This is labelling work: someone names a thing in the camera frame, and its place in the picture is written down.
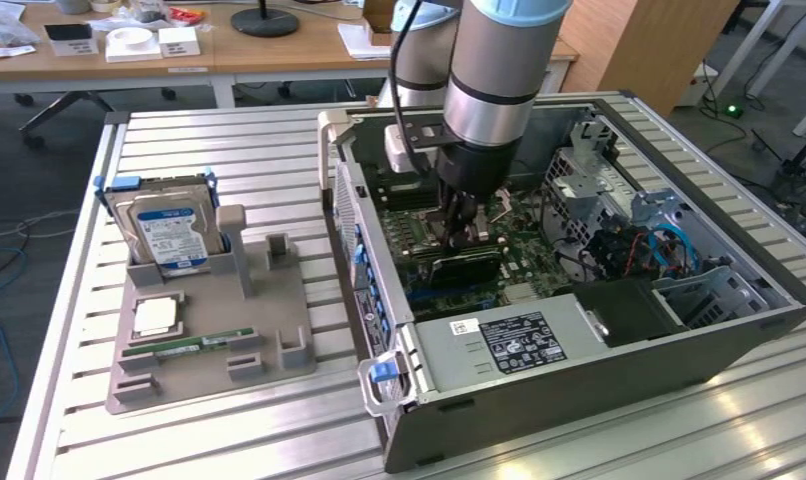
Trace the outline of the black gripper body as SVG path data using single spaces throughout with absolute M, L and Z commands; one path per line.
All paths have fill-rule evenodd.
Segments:
M 513 159 L 513 142 L 496 147 L 448 144 L 438 149 L 437 177 L 456 192 L 487 200 L 504 183 Z

